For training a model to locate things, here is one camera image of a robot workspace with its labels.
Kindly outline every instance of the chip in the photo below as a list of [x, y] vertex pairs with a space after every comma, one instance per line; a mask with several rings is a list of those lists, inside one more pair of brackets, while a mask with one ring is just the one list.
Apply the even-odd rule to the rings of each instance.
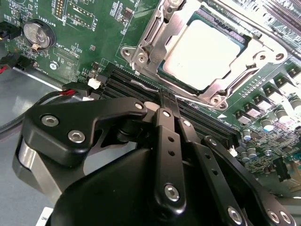
[[284, 139], [283, 137], [280, 137], [276, 140], [278, 143], [283, 143], [286, 141], [286, 139]]
[[228, 36], [195, 20], [166, 59], [163, 69], [178, 80], [204, 90], [230, 71], [230, 64], [239, 53], [239, 45]]
[[260, 140], [262, 137], [258, 134], [258, 133], [256, 133], [256, 132], [252, 132], [251, 133], [251, 139], [258, 139], [258, 140]]
[[293, 148], [290, 147], [290, 146], [285, 146], [285, 147], [282, 148], [282, 151], [284, 151], [284, 152], [290, 152], [292, 149]]

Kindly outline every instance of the black wire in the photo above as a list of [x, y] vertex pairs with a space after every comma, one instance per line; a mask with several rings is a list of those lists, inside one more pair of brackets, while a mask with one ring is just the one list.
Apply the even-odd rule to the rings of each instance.
[[[58, 91], [48, 93], [47, 95], [43, 96], [40, 100], [38, 100], [33, 106], [40, 105], [40, 104], [48, 101], [49, 99], [54, 98], [59, 95], [60, 95], [60, 92], [58, 92]], [[71, 98], [71, 96], [59, 96], [59, 97], [47, 102], [46, 104], [61, 103], [66, 100], [69, 100], [70, 98]], [[12, 121], [10, 121], [7, 124], [0, 127], [0, 143], [2, 141], [4, 141], [5, 139], [7, 139], [7, 138], [11, 137], [12, 135], [21, 131], [25, 113], [26, 112], [24, 112], [17, 118], [13, 119]]]

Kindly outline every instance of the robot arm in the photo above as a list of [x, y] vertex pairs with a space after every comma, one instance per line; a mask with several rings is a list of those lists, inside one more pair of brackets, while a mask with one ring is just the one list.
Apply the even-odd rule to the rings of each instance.
[[[175, 97], [127, 97], [30, 109], [13, 162], [55, 202], [49, 226], [294, 226], [288, 211], [214, 137], [200, 139]], [[137, 149], [85, 175], [91, 148]]]

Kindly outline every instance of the capacitor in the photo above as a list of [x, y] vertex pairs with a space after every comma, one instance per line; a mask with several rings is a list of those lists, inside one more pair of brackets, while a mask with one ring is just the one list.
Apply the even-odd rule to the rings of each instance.
[[290, 117], [286, 113], [284, 109], [280, 109], [278, 111], [275, 111], [275, 115], [277, 116], [280, 123], [286, 124], [290, 121]]
[[250, 134], [250, 130], [249, 129], [244, 129], [243, 130], [243, 139], [245, 141], [251, 140], [251, 134]]
[[265, 167], [265, 168], [263, 169], [263, 172], [264, 172], [265, 174], [270, 174], [270, 173], [271, 173], [271, 171], [269, 170], [269, 167], [268, 167], [268, 166]]
[[261, 121], [262, 128], [265, 132], [271, 132], [274, 129], [272, 122], [268, 119], [264, 119]]
[[293, 107], [295, 113], [301, 113], [301, 100], [300, 99], [292, 100], [290, 103], [291, 103], [291, 106]]
[[269, 170], [270, 170], [271, 172], [275, 172], [275, 171], [276, 171], [276, 168], [275, 168], [275, 166], [274, 166], [273, 164], [271, 164], [271, 165], [269, 165]]
[[247, 162], [250, 160], [250, 158], [248, 157], [248, 152], [242, 152], [240, 155], [241, 155], [241, 161]]
[[249, 149], [247, 150], [247, 152], [248, 152], [248, 157], [249, 157], [250, 159], [253, 159], [253, 158], [257, 157], [256, 149], [255, 149], [255, 148], [251, 147], [251, 148], [249, 148]]

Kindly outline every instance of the red wire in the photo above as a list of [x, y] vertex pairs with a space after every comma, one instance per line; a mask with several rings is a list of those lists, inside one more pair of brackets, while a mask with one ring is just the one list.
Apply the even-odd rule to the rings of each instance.
[[1, 69], [0, 69], [0, 74], [2, 74], [3, 72], [5, 72], [7, 70], [7, 67], [2, 67]]
[[75, 91], [70, 89], [70, 90], [67, 90], [67, 91], [63, 91], [60, 93], [60, 95], [65, 95], [65, 96], [73, 96], [75, 94]]

